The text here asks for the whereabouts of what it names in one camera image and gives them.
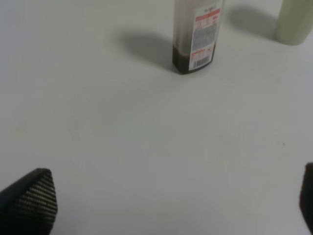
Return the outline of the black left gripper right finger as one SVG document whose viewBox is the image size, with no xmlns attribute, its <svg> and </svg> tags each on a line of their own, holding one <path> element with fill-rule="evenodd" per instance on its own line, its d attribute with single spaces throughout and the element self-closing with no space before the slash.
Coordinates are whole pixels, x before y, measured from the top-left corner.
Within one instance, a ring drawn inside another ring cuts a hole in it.
<svg viewBox="0 0 313 235">
<path fill-rule="evenodd" d="M 307 163 L 299 197 L 299 207 L 304 221 L 313 234 L 313 164 Z"/>
</svg>

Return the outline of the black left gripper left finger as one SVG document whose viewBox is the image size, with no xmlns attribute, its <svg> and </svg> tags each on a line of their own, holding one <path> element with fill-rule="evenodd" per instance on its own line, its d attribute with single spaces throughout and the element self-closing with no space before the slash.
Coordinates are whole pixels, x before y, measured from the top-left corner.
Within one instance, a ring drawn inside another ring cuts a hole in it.
<svg viewBox="0 0 313 235">
<path fill-rule="evenodd" d="M 0 192 L 0 233 L 48 235 L 57 212 L 52 172 L 37 168 Z"/>
</svg>

